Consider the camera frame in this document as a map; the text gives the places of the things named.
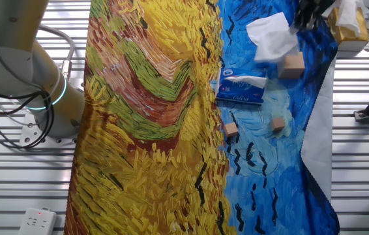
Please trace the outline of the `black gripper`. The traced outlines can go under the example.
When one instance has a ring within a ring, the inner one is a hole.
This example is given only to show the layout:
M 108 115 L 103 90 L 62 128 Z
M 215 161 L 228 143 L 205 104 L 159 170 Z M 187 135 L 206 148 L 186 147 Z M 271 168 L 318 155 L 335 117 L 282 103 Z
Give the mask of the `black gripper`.
M 324 13 L 334 2 L 335 0 L 300 0 L 293 27 L 298 31 L 314 30 L 314 16 Z

